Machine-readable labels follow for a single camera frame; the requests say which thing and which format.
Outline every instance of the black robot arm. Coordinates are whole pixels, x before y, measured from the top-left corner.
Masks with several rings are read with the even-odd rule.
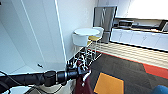
[[[39,86],[44,84],[46,87],[50,87],[70,79],[76,79],[79,75],[86,74],[87,72],[78,67],[68,71],[47,71],[45,73],[0,76],[0,93],[15,86]]]

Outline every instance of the red carpet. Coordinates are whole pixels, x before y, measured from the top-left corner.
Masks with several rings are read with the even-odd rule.
[[[147,65],[147,64],[143,64],[143,65],[144,65],[146,73],[168,79],[168,69],[157,67],[157,66],[152,66],[152,65]]]

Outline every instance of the refrigerator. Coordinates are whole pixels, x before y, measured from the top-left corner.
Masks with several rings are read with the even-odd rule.
[[[113,27],[117,7],[95,7],[94,8],[94,27],[104,28],[103,37],[101,42],[108,43],[110,34]]]

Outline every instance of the refrigerator handle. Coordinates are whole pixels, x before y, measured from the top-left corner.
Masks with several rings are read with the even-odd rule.
[[[104,24],[105,11],[106,11],[106,9],[103,8],[103,12],[102,12],[102,20],[101,20],[101,26],[102,26],[102,27],[103,27],[103,24]]]

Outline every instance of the carpet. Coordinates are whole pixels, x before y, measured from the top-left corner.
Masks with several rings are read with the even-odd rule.
[[[144,63],[117,56],[102,54],[92,62],[91,69],[90,85],[92,90],[95,90],[101,73],[123,80],[124,94],[150,94],[151,90],[158,85],[168,87],[168,79],[148,73]]]
[[[146,73],[168,79],[168,70],[165,68],[143,64]]]
[[[100,73],[94,92],[97,94],[124,94],[124,81]]]

